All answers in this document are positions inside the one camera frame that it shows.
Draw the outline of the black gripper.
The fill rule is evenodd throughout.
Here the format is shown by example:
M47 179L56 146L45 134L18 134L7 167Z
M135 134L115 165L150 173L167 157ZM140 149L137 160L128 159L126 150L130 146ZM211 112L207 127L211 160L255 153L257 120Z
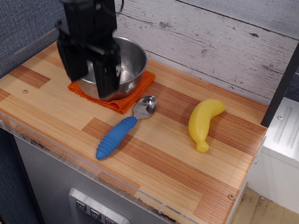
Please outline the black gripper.
M118 90L121 77L121 49L112 36L117 29L115 0L60 1L66 20L57 23L57 49L67 76L76 81L87 75L87 58L80 51L94 51L98 95L108 99Z

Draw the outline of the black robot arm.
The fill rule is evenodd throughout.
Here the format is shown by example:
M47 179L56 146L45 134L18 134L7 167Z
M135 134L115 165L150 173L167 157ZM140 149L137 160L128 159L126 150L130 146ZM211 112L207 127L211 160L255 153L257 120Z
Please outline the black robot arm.
M91 63L101 100L119 89L120 46L113 38L117 29L114 0L60 0L64 21L58 21L57 48L71 81L83 78Z

